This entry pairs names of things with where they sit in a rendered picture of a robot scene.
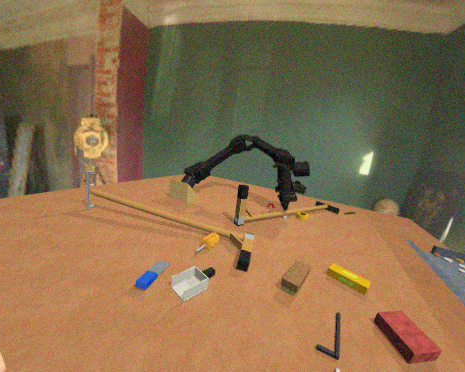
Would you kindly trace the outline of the dark grey l-shaped bar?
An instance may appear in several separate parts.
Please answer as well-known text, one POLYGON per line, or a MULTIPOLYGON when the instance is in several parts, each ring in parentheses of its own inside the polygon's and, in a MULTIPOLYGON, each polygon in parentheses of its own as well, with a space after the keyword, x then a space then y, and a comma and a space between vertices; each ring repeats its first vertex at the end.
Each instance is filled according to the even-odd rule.
POLYGON ((340 320, 340 315, 341 313, 337 312, 336 313, 336 333, 335 333, 335 351, 333 352, 332 350, 329 350, 328 348, 325 348, 321 345, 318 345, 317 344, 317 347, 316 347, 316 350, 324 353, 324 354, 327 354, 328 356, 331 356, 332 358, 335 358, 335 360, 339 359, 340 358, 340 333, 341 333, 341 330, 340 330, 340 324, 341 324, 341 320, 340 320))

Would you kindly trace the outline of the yellow ring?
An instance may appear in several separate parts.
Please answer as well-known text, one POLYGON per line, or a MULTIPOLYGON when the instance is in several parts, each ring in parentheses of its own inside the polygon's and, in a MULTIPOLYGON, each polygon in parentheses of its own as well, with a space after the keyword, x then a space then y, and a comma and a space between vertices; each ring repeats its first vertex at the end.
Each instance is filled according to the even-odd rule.
POLYGON ((308 216, 309 215, 307 213, 305 213, 305 212, 298 212, 297 213, 297 217, 299 219, 301 219, 301 220, 308 220, 308 216))

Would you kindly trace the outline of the white open tray with black handle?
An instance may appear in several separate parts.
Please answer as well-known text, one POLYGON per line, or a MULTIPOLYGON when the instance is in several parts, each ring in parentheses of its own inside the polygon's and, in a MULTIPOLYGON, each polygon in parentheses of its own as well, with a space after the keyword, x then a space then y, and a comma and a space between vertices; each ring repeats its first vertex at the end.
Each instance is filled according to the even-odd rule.
POLYGON ((183 301, 188 301, 201 291, 208 289, 209 278, 215 275, 213 267, 201 271, 196 267, 191 267, 179 274, 171 277, 171 288, 183 301))

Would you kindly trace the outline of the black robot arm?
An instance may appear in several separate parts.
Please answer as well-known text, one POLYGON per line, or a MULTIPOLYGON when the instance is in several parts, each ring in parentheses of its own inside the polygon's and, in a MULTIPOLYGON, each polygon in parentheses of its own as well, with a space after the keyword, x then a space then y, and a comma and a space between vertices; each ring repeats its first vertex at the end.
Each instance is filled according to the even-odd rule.
MULTIPOLYGON (((206 161, 198 162, 192 166, 184 169, 184 177, 181 182, 189 184, 191 188, 195 184, 198 184, 203 179, 205 180, 210 176, 212 168, 223 162, 225 159, 233 154, 239 154, 243 151, 249 151, 253 148, 258 148, 267 155, 271 156, 275 161, 273 167, 278 167, 278 178, 289 178, 291 177, 291 170, 294 176, 309 176, 310 166, 306 162, 298 161, 295 162, 295 158, 290 153, 283 149, 278 149, 273 145, 266 143, 259 137, 251 137, 248 135, 237 135, 235 136, 229 145, 209 158, 206 161), (253 141, 249 146, 246 145, 246 140, 253 141), (192 175, 193 174, 193 175, 192 175)), ((305 194, 306 186, 302 185, 300 181, 291 182, 292 192, 295 194, 305 194)))

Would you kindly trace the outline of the red rectangular block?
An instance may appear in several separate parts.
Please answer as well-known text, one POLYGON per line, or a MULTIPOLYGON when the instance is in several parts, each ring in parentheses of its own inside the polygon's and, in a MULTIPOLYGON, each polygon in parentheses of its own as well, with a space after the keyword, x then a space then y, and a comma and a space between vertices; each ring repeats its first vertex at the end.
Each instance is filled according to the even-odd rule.
POLYGON ((378 312, 374 323, 409 364, 434 361, 442 352, 402 311, 378 312))

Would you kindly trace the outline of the yellow spirit level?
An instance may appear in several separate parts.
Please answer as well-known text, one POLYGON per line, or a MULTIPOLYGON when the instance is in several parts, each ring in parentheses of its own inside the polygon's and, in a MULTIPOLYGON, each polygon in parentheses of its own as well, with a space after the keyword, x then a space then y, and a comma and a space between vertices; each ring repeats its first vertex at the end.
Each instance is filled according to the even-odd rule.
POLYGON ((371 284, 369 280, 359 277, 357 274, 354 274, 349 270, 347 271, 346 269, 337 266, 335 263, 328 268, 327 275, 364 295, 366 295, 371 284))

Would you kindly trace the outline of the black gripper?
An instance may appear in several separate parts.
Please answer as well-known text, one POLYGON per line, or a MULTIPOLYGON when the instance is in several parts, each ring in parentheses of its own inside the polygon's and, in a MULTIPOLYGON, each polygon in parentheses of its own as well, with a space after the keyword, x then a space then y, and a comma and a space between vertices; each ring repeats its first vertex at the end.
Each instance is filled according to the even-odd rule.
POLYGON ((297 196, 292 192, 292 189, 291 189, 291 182, 292 182, 291 177, 278 178, 277 180, 278 180, 278 186, 276 187, 276 193, 278 193, 279 191, 280 195, 278 195, 278 197, 281 202, 281 206, 283 208, 283 211, 286 211, 288 209, 289 202, 297 201, 297 196))

